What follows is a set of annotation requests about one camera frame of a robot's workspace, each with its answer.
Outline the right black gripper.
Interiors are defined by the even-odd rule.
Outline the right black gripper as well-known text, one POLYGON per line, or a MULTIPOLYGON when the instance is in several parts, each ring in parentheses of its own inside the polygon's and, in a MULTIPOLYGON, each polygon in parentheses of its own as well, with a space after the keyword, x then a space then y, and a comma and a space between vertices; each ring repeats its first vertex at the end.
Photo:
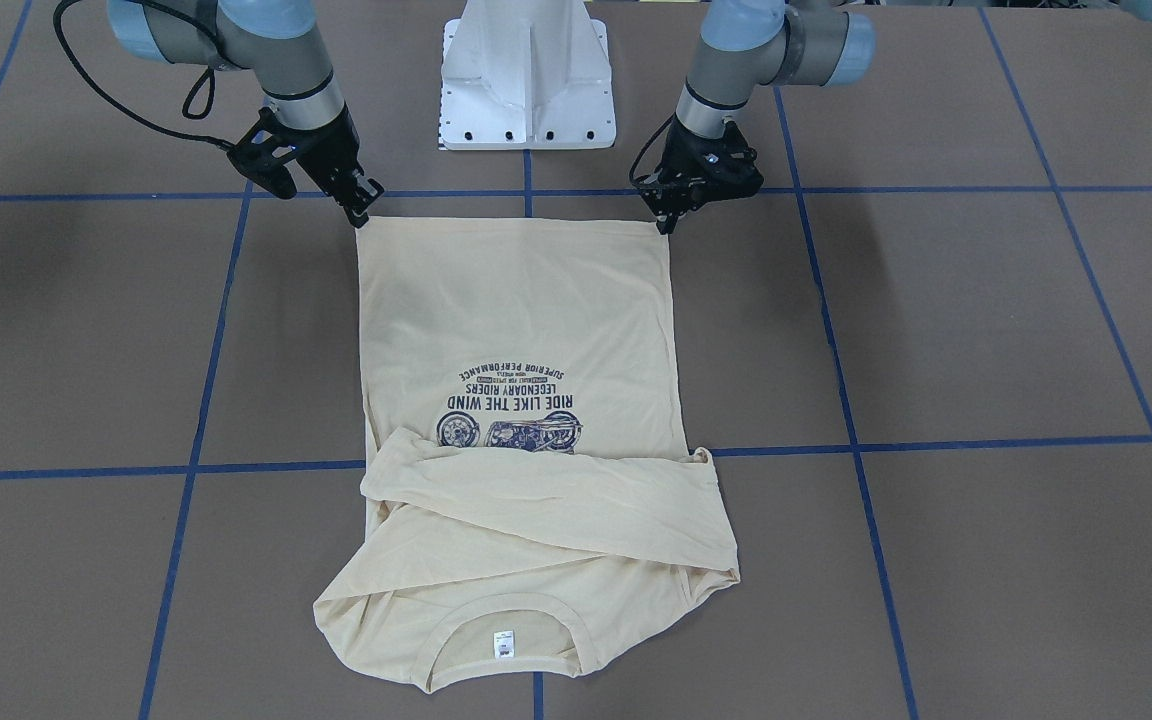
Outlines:
POLYGON ((370 219, 369 209, 380 199, 385 188, 361 167, 361 141, 347 106, 339 109, 328 123, 312 129, 306 127, 305 114, 293 111, 291 105, 278 105, 276 119, 280 141, 285 146, 293 147, 278 160, 279 199, 291 199, 296 195, 291 173, 285 169, 285 162, 291 158, 324 194, 344 206, 346 218, 353 228, 365 227, 370 219))

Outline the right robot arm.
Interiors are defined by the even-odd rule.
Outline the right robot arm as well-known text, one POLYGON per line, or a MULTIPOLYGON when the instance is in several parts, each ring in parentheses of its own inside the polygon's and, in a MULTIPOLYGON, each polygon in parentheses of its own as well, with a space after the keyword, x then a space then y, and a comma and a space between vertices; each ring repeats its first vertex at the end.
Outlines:
POLYGON ((384 187, 367 176, 358 161, 361 141, 328 50, 317 28, 311 1, 109 1, 106 14, 111 32, 131 53, 157 63, 197 65, 200 78, 182 104, 183 118, 200 120, 212 108, 191 108, 202 86, 215 88, 217 73, 251 70, 266 103, 253 126, 238 141, 179 132, 118 103, 97 85, 81 65, 65 35, 65 13, 70 1, 60 1, 52 13, 52 28, 61 50, 78 76, 96 94, 143 127, 180 141, 207 143, 223 151, 244 179, 262 190, 291 199, 296 182, 288 165, 294 162, 316 187, 338 202, 348 223, 369 222, 369 209, 384 187))

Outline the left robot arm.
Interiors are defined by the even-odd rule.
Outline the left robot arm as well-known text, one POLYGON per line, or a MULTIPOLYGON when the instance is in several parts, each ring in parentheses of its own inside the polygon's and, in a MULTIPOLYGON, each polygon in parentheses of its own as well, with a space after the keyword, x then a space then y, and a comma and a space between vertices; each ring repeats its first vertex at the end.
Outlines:
POLYGON ((756 150, 738 128, 755 88, 858 82, 876 54, 865 15, 797 9, 788 1, 713 1, 675 113, 653 132, 664 151, 631 176, 660 234, 708 202, 748 199, 764 184, 756 150))

